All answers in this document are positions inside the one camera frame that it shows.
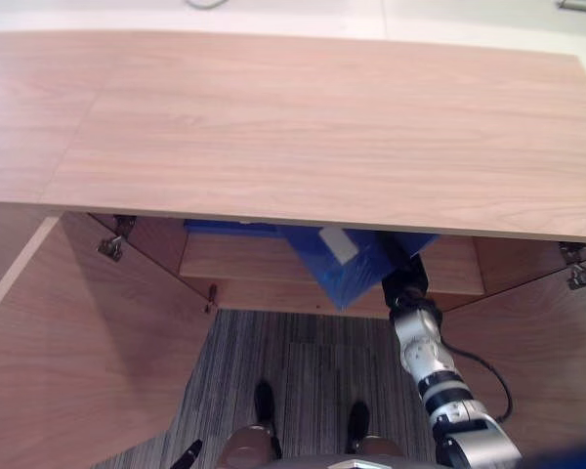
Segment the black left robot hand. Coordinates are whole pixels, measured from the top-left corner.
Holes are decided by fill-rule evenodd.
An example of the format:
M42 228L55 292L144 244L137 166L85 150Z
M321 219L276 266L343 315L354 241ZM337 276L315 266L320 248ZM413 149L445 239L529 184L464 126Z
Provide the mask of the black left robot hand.
M203 447L203 442L195 440L183 454L173 463L171 469L190 469L198 458Z

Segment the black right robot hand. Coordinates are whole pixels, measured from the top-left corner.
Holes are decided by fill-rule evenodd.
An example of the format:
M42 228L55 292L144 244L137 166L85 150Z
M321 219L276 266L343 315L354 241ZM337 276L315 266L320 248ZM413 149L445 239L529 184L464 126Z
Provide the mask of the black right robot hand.
M430 313L437 326L441 326L442 312L436 302L427 297L429 281L421 257L418 254L408 254L392 234L381 232L376 237L395 266L382 279L391 323L421 310Z

